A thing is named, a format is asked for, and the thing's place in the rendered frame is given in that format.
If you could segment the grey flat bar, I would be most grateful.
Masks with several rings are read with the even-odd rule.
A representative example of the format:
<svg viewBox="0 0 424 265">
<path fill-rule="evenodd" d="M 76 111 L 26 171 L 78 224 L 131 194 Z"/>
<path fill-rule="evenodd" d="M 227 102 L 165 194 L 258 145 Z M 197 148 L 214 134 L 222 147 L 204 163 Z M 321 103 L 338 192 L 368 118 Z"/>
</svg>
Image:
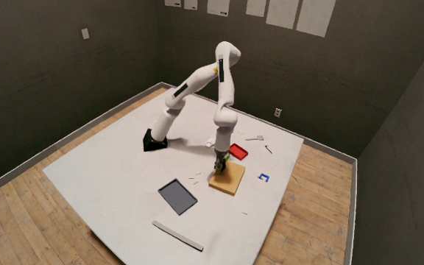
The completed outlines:
<svg viewBox="0 0 424 265">
<path fill-rule="evenodd" d="M 246 141 L 249 141 L 249 140 L 259 140 L 259 141 L 262 141 L 262 140 L 264 140 L 264 137 L 262 135 L 258 135 L 257 138 L 246 138 L 245 140 Z"/>
<path fill-rule="evenodd" d="M 157 221 L 153 221 L 152 222 L 153 225 L 155 225 L 156 227 L 158 227 L 159 229 L 161 229 L 162 231 L 167 232 L 168 234 L 170 234 L 171 236 L 174 236 L 176 239 L 182 240 L 184 243 L 186 243 L 187 245 L 193 247 L 196 250 L 199 250 L 200 252 L 203 251 L 203 246 L 186 238 L 185 236 L 180 235 L 179 233 L 176 233 L 175 231 L 169 229 L 168 227 L 162 225 L 161 223 L 157 222 Z"/>
</svg>

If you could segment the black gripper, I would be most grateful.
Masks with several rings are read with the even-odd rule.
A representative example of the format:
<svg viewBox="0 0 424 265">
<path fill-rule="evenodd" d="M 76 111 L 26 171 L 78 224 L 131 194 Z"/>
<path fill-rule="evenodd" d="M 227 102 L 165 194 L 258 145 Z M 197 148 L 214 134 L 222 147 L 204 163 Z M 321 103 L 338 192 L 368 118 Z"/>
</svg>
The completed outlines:
<svg viewBox="0 0 424 265">
<path fill-rule="evenodd" d="M 216 153 L 216 162 L 214 162 L 214 164 L 218 165 L 217 168 L 220 169 L 222 166 L 222 161 L 225 158 L 224 156 L 228 154 L 229 150 L 226 152 L 220 152 L 214 147 L 214 152 Z"/>
</svg>

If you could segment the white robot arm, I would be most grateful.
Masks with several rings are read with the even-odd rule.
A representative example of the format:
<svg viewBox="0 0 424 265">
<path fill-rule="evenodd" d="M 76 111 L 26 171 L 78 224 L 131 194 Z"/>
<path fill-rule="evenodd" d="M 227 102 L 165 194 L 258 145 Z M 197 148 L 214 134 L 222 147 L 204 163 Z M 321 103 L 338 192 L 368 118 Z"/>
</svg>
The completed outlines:
<svg viewBox="0 0 424 265">
<path fill-rule="evenodd" d="M 151 136 L 156 141 L 163 141 L 174 120 L 185 107 L 186 96 L 201 90 L 218 76 L 219 100 L 213 122 L 219 128 L 216 131 L 216 136 L 210 136 L 205 148 L 210 149 L 214 146 L 220 152 L 228 151 L 231 133 L 237 124 L 238 115 L 234 111 L 222 110 L 222 108 L 234 103 L 234 85 L 229 68 L 239 61 L 240 56 L 241 52 L 235 46 L 226 41 L 221 42 L 216 47 L 216 62 L 197 69 L 166 97 L 167 108 L 163 109 L 160 118 L 155 122 Z"/>
</svg>

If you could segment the red shallow tray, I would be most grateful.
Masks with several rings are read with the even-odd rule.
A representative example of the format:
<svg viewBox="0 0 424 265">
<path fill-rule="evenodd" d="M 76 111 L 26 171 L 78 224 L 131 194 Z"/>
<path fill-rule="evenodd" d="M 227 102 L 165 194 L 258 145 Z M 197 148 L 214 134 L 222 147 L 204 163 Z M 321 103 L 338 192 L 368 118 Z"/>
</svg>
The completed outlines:
<svg viewBox="0 0 424 265">
<path fill-rule="evenodd" d="M 238 160 L 242 160 L 244 159 L 247 155 L 248 155 L 248 151 L 246 151 L 245 149 L 243 149 L 242 147 L 240 147 L 238 144 L 234 143 L 232 145 L 230 145 L 230 149 L 229 149 L 229 153 L 237 158 Z"/>
</svg>

